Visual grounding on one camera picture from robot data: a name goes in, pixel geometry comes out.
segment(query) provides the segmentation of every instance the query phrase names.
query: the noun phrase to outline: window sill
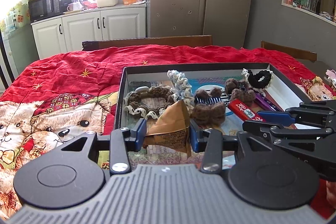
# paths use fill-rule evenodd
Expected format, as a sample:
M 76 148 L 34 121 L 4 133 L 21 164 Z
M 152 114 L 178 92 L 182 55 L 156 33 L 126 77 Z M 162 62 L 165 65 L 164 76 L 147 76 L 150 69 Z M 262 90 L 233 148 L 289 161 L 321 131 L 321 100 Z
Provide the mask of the window sill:
M 328 22 L 329 24 L 334 25 L 334 26 L 336 27 L 336 23 L 335 23 L 335 22 L 332 22 L 331 20 L 328 20 L 328 19 L 326 19 L 326 18 L 324 18 L 324 17 L 321 17 L 320 15 L 314 14 L 314 13 L 309 12 L 309 11 L 304 10 L 304 9 L 300 9 L 300 8 L 298 8 L 298 7 L 294 7 L 294 6 L 289 5 L 289 4 L 282 3 L 281 5 L 286 6 L 286 7 L 289 7 L 289 8 L 292 8 L 292 9 L 295 9 L 295 10 L 299 10 L 299 11 L 304 12 L 304 13 L 306 13 L 306 14 L 309 14 L 309 15 L 311 15 L 311 16 L 313 16 L 313 17 L 319 18 L 319 19 L 321 19 L 321 20 L 323 20 L 323 21 L 325 21 L 325 22 Z

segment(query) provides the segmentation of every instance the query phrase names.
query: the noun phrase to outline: metal screw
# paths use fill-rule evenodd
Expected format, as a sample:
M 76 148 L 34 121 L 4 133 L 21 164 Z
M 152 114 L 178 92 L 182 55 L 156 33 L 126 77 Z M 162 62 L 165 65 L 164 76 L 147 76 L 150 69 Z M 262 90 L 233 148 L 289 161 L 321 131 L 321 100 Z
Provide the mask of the metal screw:
M 219 168 L 219 165 L 218 164 L 214 164 L 214 163 L 208 163 L 208 164 L 205 164 L 204 166 L 203 166 L 203 169 L 205 170 L 205 171 L 209 171 L 209 172 L 214 172 L 214 171 L 217 171 L 218 170 L 218 168 Z
M 128 165 L 123 162 L 117 162 L 116 164 L 112 165 L 112 170 L 115 172 L 123 172 L 128 168 Z

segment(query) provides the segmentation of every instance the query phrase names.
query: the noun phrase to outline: black microwave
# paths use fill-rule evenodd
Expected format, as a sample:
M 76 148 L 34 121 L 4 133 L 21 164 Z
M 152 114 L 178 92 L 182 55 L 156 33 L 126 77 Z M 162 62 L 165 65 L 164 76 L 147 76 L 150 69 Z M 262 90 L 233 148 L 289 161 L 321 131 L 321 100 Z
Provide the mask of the black microwave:
M 31 22 L 62 14 L 59 0 L 30 0 L 28 6 Z

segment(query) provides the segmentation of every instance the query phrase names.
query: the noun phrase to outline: orange box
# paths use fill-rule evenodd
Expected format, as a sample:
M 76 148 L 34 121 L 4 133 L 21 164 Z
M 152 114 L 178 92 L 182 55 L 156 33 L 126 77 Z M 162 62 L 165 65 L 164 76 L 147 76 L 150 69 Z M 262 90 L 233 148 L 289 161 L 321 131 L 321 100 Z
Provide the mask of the orange box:
M 124 5 L 130 5 L 132 3 L 136 3 L 138 1 L 142 1 L 142 0 L 123 0 Z

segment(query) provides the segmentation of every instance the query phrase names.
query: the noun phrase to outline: red candy bar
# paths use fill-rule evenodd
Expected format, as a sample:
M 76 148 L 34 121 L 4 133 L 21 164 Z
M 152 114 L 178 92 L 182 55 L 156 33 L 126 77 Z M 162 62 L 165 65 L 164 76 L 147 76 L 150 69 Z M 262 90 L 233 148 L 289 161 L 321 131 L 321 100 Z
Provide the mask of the red candy bar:
M 262 117 L 260 117 L 257 113 L 251 110 L 251 108 L 249 108 L 239 99 L 235 99 L 229 102 L 227 107 L 243 121 L 246 120 L 264 121 Z

